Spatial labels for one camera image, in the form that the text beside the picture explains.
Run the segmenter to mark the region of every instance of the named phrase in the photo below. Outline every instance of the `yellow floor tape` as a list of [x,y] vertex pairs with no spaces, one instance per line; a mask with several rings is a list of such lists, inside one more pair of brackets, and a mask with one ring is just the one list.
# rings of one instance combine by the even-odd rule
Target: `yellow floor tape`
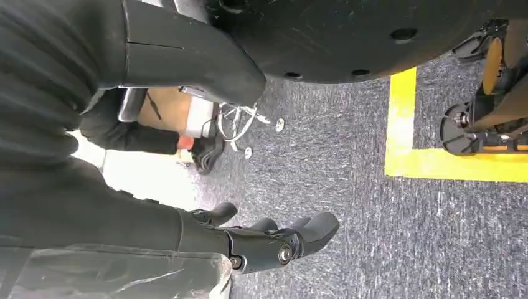
[[416,68],[390,79],[385,174],[406,178],[528,182],[528,154],[457,157],[443,149],[413,149]]

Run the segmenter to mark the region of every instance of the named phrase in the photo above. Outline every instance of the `metal chair leg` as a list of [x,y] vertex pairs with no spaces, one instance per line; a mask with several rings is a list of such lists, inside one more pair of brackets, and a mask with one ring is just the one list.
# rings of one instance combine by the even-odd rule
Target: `metal chair leg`
[[[232,109],[229,110],[227,113],[224,113],[222,111],[223,107],[231,107]],[[247,131],[253,125],[253,121],[255,119],[257,121],[259,121],[260,123],[265,124],[266,126],[274,127],[274,129],[275,129],[275,131],[277,133],[282,132],[284,130],[284,127],[285,127],[284,119],[279,118],[276,122],[273,123],[267,117],[259,114],[257,112],[257,109],[258,109],[258,105],[257,104],[255,104],[253,106],[253,108],[246,107],[246,106],[235,107],[235,106],[232,106],[232,105],[229,105],[229,104],[225,104],[225,103],[224,104],[220,104],[220,113],[219,113],[219,117],[218,117],[219,130],[220,130],[221,134],[224,136],[225,141],[229,142],[231,144],[231,148],[233,148],[233,150],[235,152],[243,153],[244,157],[246,159],[250,159],[253,156],[253,149],[251,147],[249,147],[249,146],[246,147],[245,149],[241,149],[241,148],[238,147],[237,141],[240,138],[242,138],[247,133]],[[250,115],[250,119],[246,122],[246,124],[244,124],[242,130],[238,131],[239,126],[240,126],[240,122],[242,121],[242,112],[247,113],[248,115]],[[233,124],[232,124],[232,127],[231,127],[232,135],[228,136],[228,134],[226,134],[226,132],[224,130],[224,120],[227,119],[227,117],[232,115],[233,113],[235,114],[235,117],[233,119]]]

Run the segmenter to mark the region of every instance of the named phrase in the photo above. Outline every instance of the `floor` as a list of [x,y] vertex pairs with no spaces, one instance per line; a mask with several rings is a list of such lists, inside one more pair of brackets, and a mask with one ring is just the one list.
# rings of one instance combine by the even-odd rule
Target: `floor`
[[[481,68],[450,55],[419,67],[415,148],[438,147],[440,115],[471,98]],[[201,177],[170,158],[109,152],[105,176],[118,189],[186,209],[234,202],[240,214],[232,224],[337,215],[341,228],[322,252],[235,277],[232,298],[528,296],[527,186],[386,176],[389,83],[270,80],[261,109],[283,117],[286,129],[255,126],[241,142],[253,147],[251,160],[227,150]],[[134,181],[112,175],[136,168],[143,174]],[[160,169],[166,180],[153,180]]]

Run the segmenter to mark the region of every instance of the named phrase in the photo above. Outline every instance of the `caster wheel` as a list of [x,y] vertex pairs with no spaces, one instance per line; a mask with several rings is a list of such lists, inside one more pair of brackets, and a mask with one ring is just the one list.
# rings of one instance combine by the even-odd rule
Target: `caster wheel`
[[440,123],[440,140],[444,149],[455,156],[475,154],[478,150],[478,137],[466,134],[470,103],[460,103],[447,109]]
[[279,119],[277,120],[277,124],[275,125],[275,131],[276,131],[277,133],[282,132],[282,131],[284,130],[284,125],[285,125],[285,123],[284,123],[284,118],[279,118]]
[[244,158],[246,158],[246,160],[249,160],[251,159],[252,156],[253,156],[253,149],[250,147],[247,147],[246,150],[244,151]]

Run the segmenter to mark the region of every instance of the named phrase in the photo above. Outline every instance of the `black shoe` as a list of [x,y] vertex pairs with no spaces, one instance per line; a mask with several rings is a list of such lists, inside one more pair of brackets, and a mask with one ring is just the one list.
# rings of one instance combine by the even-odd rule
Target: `black shoe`
[[218,158],[224,152],[224,148],[225,141],[220,135],[213,138],[196,139],[191,149],[191,155],[198,173],[202,175],[209,174]]

